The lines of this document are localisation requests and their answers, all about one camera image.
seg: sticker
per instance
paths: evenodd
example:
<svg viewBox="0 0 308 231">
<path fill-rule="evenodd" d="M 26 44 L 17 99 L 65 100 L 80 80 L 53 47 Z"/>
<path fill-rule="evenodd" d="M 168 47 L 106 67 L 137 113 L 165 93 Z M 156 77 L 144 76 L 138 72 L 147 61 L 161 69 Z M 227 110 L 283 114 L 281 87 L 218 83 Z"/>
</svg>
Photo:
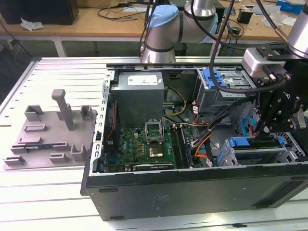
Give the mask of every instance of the sticker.
<svg viewBox="0 0 308 231">
<path fill-rule="evenodd" d="M 217 149 L 220 149 L 219 143 L 215 143 L 214 145 L 215 145 L 215 147 L 216 147 Z"/>
<path fill-rule="evenodd" d="M 38 149 L 39 147 L 37 146 L 32 146 L 32 147 L 25 147 L 26 149 Z"/>
<path fill-rule="evenodd" d="M 210 166 L 210 167 L 212 167 L 212 166 L 213 166 L 212 161 L 210 161 L 209 159 L 206 159 L 206 164 L 207 164 L 208 166 Z"/>
<path fill-rule="evenodd" d="M 157 76 L 129 76 L 128 85 L 157 85 Z"/>
<path fill-rule="evenodd" d="M 223 80 L 225 83 L 234 83 L 233 80 L 231 78 L 225 78 Z"/>
<path fill-rule="evenodd" d="M 194 113 L 194 114 L 198 114 L 198 107 L 197 107 L 197 106 L 194 106 L 194 107 L 193 107 L 193 113 Z"/>
<path fill-rule="evenodd" d="M 235 72 L 220 72 L 221 75 L 224 75 L 224 76 L 237 76 L 237 74 Z"/>
<path fill-rule="evenodd" d="M 166 210 L 169 203 L 169 195 L 154 196 L 152 200 L 152 210 Z"/>
</svg>

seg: black box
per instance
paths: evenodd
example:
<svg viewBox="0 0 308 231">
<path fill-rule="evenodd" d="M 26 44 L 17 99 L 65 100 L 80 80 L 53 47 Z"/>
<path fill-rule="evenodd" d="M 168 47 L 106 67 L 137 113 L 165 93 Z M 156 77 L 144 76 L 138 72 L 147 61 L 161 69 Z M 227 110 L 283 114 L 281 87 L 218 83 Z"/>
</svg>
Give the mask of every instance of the black box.
<svg viewBox="0 0 308 231">
<path fill-rule="evenodd" d="M 237 21 L 239 23 L 248 24 L 250 22 L 251 16 L 253 12 L 252 11 L 243 11 L 240 10 L 239 16 L 237 17 Z"/>
<path fill-rule="evenodd" d="M 0 12 L 7 24 L 30 22 L 72 25 L 79 9 L 77 0 L 1 0 Z"/>
</svg>

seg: green circuit board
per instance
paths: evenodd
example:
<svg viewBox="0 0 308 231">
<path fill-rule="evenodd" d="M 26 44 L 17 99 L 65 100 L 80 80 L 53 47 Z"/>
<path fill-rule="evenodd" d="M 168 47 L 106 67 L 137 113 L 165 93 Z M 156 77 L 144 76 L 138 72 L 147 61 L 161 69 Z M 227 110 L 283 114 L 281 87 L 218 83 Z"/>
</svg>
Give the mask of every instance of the green circuit board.
<svg viewBox="0 0 308 231">
<path fill-rule="evenodd" d="M 159 128 L 149 129 L 149 136 L 157 136 L 159 134 Z M 188 142 L 193 139 L 193 132 L 190 127 L 184 128 L 184 134 Z M 169 163 L 173 164 L 174 168 L 176 168 L 176 160 L 169 127 L 164 127 L 164 141 L 160 144 L 156 143 L 155 145 L 160 145 L 160 148 L 163 151 L 163 156 L 150 157 L 149 152 L 153 152 L 154 148 L 151 148 L 152 143 L 147 144 L 144 128 L 123 128 L 121 129 L 120 134 L 119 163 Z"/>
</svg>

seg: metal table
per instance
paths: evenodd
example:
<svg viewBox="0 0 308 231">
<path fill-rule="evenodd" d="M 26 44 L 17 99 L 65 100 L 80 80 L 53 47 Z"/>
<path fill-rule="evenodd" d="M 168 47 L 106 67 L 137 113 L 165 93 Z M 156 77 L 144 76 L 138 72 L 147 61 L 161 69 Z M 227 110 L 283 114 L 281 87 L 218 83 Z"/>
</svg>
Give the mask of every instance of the metal table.
<svg viewBox="0 0 308 231">
<path fill-rule="evenodd" d="M 179 62 L 209 63 L 209 57 L 183 57 Z M 238 64 L 240 57 L 217 58 Z M 106 63 L 138 63 L 132 58 L 43 58 L 31 62 L 0 106 L 0 158 L 10 154 L 29 104 L 43 111 L 58 110 L 51 99 L 54 88 L 66 91 L 72 109 L 99 105 Z M 308 229 L 308 190 L 275 209 L 144 218 L 103 222 L 89 197 L 79 194 L 83 167 L 4 171 L 0 169 L 0 230 L 224 230 L 293 231 Z"/>
</svg>

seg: paper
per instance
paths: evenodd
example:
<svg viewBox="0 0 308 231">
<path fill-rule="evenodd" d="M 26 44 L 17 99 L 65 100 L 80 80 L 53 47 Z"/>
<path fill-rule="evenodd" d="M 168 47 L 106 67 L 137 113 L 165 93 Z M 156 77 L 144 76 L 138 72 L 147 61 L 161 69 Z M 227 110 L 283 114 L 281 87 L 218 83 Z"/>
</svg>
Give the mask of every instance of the paper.
<svg viewBox="0 0 308 231">
<path fill-rule="evenodd" d="M 23 18 L 21 18 L 21 24 L 20 24 L 23 28 L 32 31 L 32 30 L 37 30 L 37 29 L 43 29 L 43 24 L 40 22 L 37 23 L 32 23 L 32 22 L 28 22 L 26 20 L 24 20 Z"/>
<path fill-rule="evenodd" d="M 285 25 L 293 26 L 294 23 L 295 23 L 295 21 L 296 21 L 296 18 L 292 18 L 292 17 L 287 16 L 287 17 L 285 17 L 285 18 L 282 20 L 281 23 L 283 23 L 283 24 L 285 24 Z"/>
<path fill-rule="evenodd" d="M 156 76 L 129 76 L 128 85 L 157 85 Z"/>
</svg>

